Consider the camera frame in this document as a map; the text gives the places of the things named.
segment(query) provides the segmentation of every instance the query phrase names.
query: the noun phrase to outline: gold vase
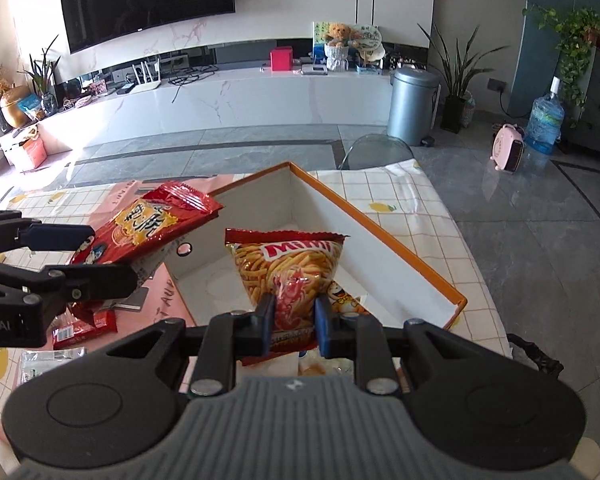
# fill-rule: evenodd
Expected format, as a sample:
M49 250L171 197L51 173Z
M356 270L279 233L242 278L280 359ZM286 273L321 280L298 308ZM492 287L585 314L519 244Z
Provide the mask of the gold vase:
M26 85L7 90L0 98L0 108L7 122L14 128L21 128L29 123L26 113L18 108L18 103L31 94Z

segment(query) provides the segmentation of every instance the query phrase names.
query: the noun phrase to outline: water bottle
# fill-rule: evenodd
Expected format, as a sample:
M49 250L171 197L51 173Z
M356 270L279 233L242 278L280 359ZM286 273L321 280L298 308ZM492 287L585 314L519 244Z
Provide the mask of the water bottle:
M560 136L564 120L564 108L558 100L560 79L554 77L551 91L534 101L531 118L526 126L525 143L538 152L549 155L555 140Z

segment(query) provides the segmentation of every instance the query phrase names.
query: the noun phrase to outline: pink fan heater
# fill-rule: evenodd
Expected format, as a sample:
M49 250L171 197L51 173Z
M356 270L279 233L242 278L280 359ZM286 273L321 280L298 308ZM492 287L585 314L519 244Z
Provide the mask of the pink fan heater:
M517 170L525 144L522 141L524 130L519 126L504 124L493 141L491 160L496 163L496 170Z

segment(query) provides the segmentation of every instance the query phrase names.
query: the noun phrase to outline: wall socket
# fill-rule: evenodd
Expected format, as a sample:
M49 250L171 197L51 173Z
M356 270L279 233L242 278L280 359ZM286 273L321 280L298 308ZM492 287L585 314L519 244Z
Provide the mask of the wall socket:
M498 92L499 94L502 94L506 87L507 84L504 81L498 81L497 79L489 78L489 82L487 83L487 89Z

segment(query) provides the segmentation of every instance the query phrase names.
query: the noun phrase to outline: vine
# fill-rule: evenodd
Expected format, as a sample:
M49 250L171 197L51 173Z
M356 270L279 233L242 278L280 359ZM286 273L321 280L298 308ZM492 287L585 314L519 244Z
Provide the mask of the vine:
M538 28L549 27L560 36L556 49L560 51L558 76L562 81L561 97L571 105L582 108L585 97L578 86L589 66L591 47L600 38L600 15L589 7L575 9L560 15L554 8L546 8L525 0L526 16L536 15Z

